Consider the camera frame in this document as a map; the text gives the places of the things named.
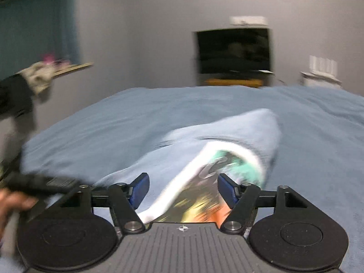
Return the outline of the person's left hand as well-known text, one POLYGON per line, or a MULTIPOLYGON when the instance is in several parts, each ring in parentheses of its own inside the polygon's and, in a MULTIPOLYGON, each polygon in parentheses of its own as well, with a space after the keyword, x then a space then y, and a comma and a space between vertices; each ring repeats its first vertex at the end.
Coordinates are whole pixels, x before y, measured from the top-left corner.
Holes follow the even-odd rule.
POLYGON ((14 211, 28 211, 36 205, 38 199, 23 192, 11 191, 7 188, 1 189, 0 193, 0 221, 1 221, 1 243, 3 243, 5 228, 9 218, 14 211))

